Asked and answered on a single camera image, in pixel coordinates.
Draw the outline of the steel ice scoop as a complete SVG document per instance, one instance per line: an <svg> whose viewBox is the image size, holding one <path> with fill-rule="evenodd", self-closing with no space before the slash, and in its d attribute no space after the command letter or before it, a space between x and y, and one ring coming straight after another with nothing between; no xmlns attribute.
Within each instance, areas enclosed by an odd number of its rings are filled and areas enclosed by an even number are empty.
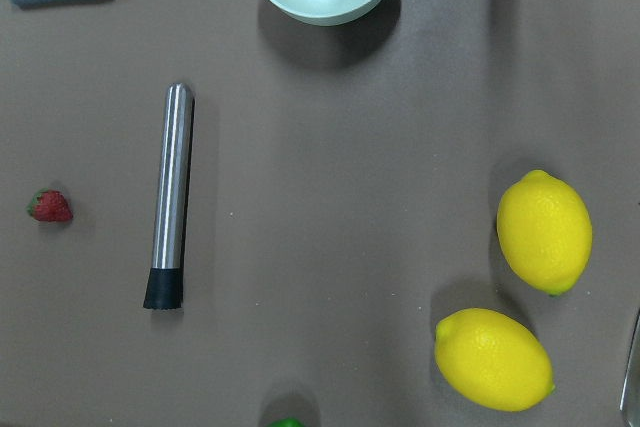
<svg viewBox="0 0 640 427"><path fill-rule="evenodd" d="M640 316L636 316L630 342L619 410L625 426L639 427Z"/></svg>

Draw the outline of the steel muddler black tip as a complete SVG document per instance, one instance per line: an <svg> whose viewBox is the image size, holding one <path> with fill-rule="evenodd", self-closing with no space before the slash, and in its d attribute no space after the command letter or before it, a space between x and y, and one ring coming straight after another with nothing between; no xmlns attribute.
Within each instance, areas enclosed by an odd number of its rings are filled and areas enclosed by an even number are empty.
<svg viewBox="0 0 640 427"><path fill-rule="evenodd" d="M184 83L168 87L153 234L143 307L182 307L183 262L195 99Z"/></svg>

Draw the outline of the upper yellow lemon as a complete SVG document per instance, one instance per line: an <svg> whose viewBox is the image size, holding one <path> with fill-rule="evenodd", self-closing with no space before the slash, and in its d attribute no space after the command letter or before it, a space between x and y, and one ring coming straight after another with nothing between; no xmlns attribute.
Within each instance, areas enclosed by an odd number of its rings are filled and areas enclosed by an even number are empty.
<svg viewBox="0 0 640 427"><path fill-rule="evenodd" d="M532 170L502 195L496 231L511 270L550 296L571 290L591 257L588 209L569 184Z"/></svg>

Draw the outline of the yellow lemon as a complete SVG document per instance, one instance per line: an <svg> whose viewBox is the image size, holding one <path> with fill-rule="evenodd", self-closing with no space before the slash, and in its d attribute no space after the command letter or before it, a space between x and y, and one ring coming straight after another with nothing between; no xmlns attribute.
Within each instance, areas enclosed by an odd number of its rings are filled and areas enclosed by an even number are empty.
<svg viewBox="0 0 640 427"><path fill-rule="evenodd" d="M571 290L591 257L588 209L569 184L532 170L502 195L496 231L511 270L550 296Z"/></svg>
<svg viewBox="0 0 640 427"><path fill-rule="evenodd" d="M490 309L457 311L436 325L434 358L459 394L494 410L527 410L555 389L549 355L516 320Z"/></svg>

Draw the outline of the green lime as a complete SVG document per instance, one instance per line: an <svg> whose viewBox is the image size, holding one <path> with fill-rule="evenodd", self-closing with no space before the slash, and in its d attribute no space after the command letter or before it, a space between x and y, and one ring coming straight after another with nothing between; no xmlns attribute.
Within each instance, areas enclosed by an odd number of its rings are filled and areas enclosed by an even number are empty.
<svg viewBox="0 0 640 427"><path fill-rule="evenodd" d="M269 423L267 427L304 427L304 424L294 417L287 417L275 420Z"/></svg>

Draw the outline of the lower yellow lemon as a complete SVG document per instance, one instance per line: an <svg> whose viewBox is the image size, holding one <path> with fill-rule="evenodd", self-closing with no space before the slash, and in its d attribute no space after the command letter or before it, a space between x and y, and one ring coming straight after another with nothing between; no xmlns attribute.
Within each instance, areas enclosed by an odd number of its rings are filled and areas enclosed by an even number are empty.
<svg viewBox="0 0 640 427"><path fill-rule="evenodd" d="M494 410L527 410L555 389L549 355L516 320L490 309L457 311L436 325L434 358L459 394Z"/></svg>

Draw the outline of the red strawberry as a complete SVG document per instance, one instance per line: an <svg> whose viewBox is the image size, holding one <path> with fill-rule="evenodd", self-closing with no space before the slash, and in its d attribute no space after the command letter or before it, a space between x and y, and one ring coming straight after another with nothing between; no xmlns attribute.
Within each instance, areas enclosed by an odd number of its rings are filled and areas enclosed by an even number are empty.
<svg viewBox="0 0 640 427"><path fill-rule="evenodd" d="M39 222L69 222L73 212L64 195L52 189L43 189L34 194L27 206L30 217Z"/></svg>

